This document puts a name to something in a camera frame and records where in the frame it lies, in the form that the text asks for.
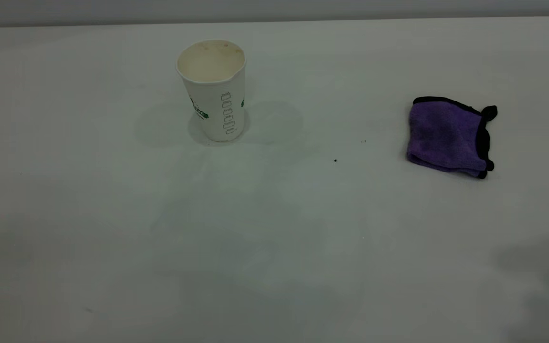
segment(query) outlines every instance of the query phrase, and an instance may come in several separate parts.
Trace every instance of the green logo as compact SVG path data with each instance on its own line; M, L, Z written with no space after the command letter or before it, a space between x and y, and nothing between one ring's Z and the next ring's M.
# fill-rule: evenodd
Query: green logo
M207 119L209 117L209 115L207 113L204 113L204 111L201 111L200 109L198 109L198 106L196 106L196 104L194 104L194 99L192 99L191 96L190 96L190 101L192 102L192 106L194 106L194 109L196 110L196 113L198 114L198 117L201 117L203 119Z

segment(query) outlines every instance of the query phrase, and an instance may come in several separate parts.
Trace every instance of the cup rim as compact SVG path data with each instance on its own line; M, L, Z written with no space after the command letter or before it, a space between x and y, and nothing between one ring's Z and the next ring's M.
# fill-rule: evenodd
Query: cup rim
M191 48L192 46L194 46L196 44L204 43L204 42L207 42L207 41L216 41L216 40L217 41L226 41L228 43L232 43L232 44L238 46L238 48L240 48L241 52L243 53L243 65L240 68L238 68L238 70L235 72L235 74L233 74L232 76L230 76L227 79L219 80L219 81L194 81L194 80L186 77L185 75L181 74L181 71L179 71L179 59L181 58L181 55L183 55L183 53L186 50L188 50L189 48ZM181 50L181 52L177 56L177 60L175 61L175 70L177 70L177 74L179 74L179 76L181 76L181 78L183 78L183 80L186 80L186 81L191 82L193 84L196 84L196 85L218 85L218 84L224 84L224 83L229 82L229 81L233 80L234 78L236 78L238 76L238 74L244 69L244 66L246 64L247 64L247 55L245 54L243 48L241 48L240 45L238 45L237 43L235 43L233 41L230 41L230 40L227 40L227 39L205 39L205 40L195 41L194 43L187 46L185 49Z

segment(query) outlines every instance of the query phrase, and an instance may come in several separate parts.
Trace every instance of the table surface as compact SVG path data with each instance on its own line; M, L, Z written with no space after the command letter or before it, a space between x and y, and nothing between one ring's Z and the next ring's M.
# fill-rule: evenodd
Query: table surface
M174 70L248 56L209 142ZM405 160L481 109L486 180ZM0 342L549 342L549 18L0 29Z

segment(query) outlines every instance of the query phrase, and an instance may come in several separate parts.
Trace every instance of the microfiber cloth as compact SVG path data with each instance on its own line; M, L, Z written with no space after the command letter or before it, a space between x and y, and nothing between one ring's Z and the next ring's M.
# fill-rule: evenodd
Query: microfiber cloth
M496 106L479 112L447 98L416 98L410 111L406 156L425 167L484 179L486 172L495 168L488 159L490 135L486 123L496 115Z

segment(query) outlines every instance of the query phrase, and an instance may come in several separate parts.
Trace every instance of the folded cloth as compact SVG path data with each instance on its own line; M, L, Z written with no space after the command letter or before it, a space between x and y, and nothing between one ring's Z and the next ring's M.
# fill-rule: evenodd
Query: folded cloth
M488 159L490 135L486 123L496 115L496 106L488 106L481 113L447 98L416 98L410 111L406 156L425 167L484 179L486 172L495 167Z

